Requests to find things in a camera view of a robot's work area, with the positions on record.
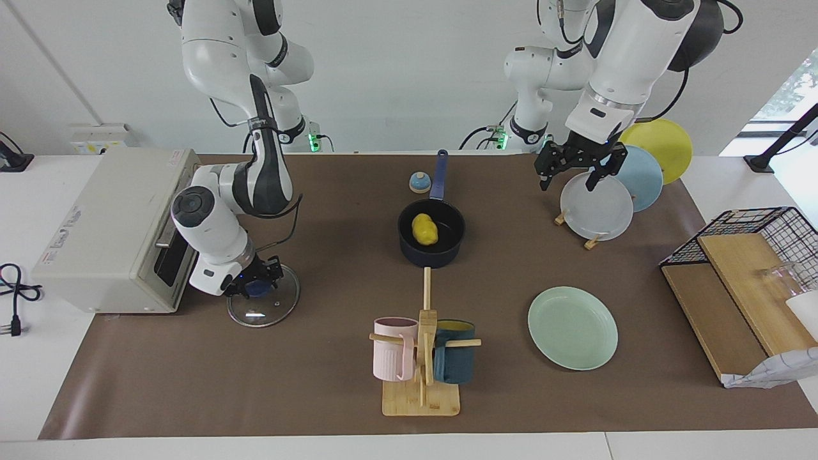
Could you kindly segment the glass lid purple knob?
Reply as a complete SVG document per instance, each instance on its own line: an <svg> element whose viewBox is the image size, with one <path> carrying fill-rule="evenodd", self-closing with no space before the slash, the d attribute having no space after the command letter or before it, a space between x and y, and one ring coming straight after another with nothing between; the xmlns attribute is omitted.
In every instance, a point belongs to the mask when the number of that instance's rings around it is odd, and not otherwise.
<svg viewBox="0 0 818 460"><path fill-rule="evenodd" d="M301 292L297 274L282 265L283 276L275 280L268 293L245 298L233 295L227 299L227 312L233 321L247 327L268 327L284 321L298 305Z"/></svg>

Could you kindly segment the yellow potato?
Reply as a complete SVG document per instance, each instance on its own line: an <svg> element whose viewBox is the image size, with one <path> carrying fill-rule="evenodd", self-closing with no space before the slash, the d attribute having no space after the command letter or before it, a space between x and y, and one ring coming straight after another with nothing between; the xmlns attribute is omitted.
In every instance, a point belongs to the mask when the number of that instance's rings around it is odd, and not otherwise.
<svg viewBox="0 0 818 460"><path fill-rule="evenodd" d="M418 213L411 223L412 236L421 247L432 247L439 241L437 224L427 213Z"/></svg>

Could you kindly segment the grey plate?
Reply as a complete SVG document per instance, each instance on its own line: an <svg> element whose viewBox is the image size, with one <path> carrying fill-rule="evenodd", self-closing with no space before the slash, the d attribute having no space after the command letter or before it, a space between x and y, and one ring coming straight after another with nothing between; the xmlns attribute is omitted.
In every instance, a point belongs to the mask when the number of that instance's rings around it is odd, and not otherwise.
<svg viewBox="0 0 818 460"><path fill-rule="evenodd" d="M630 226L635 212L630 192L612 176L588 191L588 178L590 172L583 172L567 181L560 195L560 215L570 230L586 240L618 238Z"/></svg>

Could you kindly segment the light blue plate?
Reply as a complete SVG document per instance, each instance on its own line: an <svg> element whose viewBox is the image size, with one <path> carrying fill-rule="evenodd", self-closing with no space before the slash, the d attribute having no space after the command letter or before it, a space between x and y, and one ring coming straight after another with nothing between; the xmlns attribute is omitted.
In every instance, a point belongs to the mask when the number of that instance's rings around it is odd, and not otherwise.
<svg viewBox="0 0 818 460"><path fill-rule="evenodd" d="M663 189L663 172L658 161L645 149L625 145L626 159L614 176L628 190L632 211L648 209Z"/></svg>

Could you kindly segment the yellow plate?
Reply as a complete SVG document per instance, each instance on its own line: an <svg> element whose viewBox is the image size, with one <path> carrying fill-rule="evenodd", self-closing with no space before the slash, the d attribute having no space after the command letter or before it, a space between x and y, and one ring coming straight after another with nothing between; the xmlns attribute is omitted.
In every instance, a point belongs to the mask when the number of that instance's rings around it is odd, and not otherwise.
<svg viewBox="0 0 818 460"><path fill-rule="evenodd" d="M634 123L620 142L648 151L662 169L663 184L677 181L692 163L693 143L681 125L669 119Z"/></svg>

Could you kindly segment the pale green plate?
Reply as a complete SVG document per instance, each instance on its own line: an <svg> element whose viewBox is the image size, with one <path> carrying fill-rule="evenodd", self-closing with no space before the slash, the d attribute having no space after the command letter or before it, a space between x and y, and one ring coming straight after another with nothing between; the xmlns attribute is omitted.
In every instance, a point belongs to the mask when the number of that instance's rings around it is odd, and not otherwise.
<svg viewBox="0 0 818 460"><path fill-rule="evenodd" d="M614 357L619 330L610 309L575 286L554 286L530 303L528 330L535 347L564 369L587 372Z"/></svg>

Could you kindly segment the beige toaster oven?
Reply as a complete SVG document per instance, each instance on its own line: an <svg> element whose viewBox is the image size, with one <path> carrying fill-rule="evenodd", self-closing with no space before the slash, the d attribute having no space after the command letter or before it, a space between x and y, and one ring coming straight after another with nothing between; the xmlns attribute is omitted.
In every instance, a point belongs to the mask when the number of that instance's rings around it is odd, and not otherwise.
<svg viewBox="0 0 818 460"><path fill-rule="evenodd" d="M33 280L92 314L176 312L195 251L170 208L199 165L192 149L109 149L35 264Z"/></svg>

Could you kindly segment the brown wooden board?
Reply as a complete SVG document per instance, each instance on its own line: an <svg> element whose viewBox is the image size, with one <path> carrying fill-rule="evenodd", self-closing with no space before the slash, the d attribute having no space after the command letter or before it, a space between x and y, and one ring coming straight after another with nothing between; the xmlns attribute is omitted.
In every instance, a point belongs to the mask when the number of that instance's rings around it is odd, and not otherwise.
<svg viewBox="0 0 818 460"><path fill-rule="evenodd" d="M719 380L746 376L769 357L712 265L661 270Z"/></svg>

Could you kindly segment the dark blue mug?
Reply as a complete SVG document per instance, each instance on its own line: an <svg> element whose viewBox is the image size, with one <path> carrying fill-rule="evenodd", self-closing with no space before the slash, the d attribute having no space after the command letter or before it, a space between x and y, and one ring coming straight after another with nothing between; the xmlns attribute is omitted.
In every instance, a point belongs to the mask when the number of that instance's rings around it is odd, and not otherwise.
<svg viewBox="0 0 818 460"><path fill-rule="evenodd" d="M446 384L469 382L474 373L473 347L448 347L450 341L470 340L476 336L474 324L452 318L439 319L433 343L433 378Z"/></svg>

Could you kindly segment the clear drinking glass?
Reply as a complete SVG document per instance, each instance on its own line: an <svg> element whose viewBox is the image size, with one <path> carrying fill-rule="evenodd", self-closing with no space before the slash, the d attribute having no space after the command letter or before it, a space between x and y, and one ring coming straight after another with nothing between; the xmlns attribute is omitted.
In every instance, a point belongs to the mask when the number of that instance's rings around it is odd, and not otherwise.
<svg viewBox="0 0 818 460"><path fill-rule="evenodd" d="M760 269L759 275L774 291L785 295L789 299L805 291L797 267L798 265L794 262L783 262L769 268Z"/></svg>

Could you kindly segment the window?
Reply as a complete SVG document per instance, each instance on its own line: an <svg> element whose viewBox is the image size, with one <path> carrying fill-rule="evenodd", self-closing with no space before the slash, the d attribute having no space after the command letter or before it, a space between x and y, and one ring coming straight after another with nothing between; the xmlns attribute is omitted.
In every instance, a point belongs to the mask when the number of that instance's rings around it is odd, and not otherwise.
<svg viewBox="0 0 818 460"><path fill-rule="evenodd" d="M743 133L780 133L818 103L818 49L813 50L797 70L742 129Z"/></svg>

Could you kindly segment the white cup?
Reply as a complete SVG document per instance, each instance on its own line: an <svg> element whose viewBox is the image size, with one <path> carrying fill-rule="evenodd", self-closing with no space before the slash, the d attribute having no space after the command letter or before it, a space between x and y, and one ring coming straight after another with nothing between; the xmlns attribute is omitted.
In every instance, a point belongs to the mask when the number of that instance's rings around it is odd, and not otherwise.
<svg viewBox="0 0 818 460"><path fill-rule="evenodd" d="M818 342L818 290L794 295L785 303L812 339Z"/></svg>

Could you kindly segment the white checked cloth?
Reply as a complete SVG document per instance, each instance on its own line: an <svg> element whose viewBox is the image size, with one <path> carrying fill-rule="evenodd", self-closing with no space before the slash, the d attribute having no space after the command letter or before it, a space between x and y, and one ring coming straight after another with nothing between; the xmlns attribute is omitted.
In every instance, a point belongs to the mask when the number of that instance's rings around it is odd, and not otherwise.
<svg viewBox="0 0 818 460"><path fill-rule="evenodd" d="M771 389L805 378L818 376L818 346L792 350L769 357L746 375L722 374L725 389Z"/></svg>

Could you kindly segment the black desk clamp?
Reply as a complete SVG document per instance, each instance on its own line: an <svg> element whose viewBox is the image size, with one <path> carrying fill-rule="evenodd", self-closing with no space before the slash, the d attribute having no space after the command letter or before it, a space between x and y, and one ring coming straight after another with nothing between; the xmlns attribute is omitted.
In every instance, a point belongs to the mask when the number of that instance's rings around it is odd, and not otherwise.
<svg viewBox="0 0 818 460"><path fill-rule="evenodd" d="M10 136L0 131L0 172L21 173L33 159L34 154L24 152Z"/></svg>

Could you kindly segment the white wall power strip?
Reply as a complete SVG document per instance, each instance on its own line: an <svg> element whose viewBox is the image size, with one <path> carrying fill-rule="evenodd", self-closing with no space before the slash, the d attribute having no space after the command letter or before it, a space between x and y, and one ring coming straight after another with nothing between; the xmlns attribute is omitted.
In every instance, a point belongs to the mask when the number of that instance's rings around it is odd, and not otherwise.
<svg viewBox="0 0 818 460"><path fill-rule="evenodd" d="M126 123L71 123L70 145L78 155L104 155L111 148L137 148L130 128Z"/></svg>

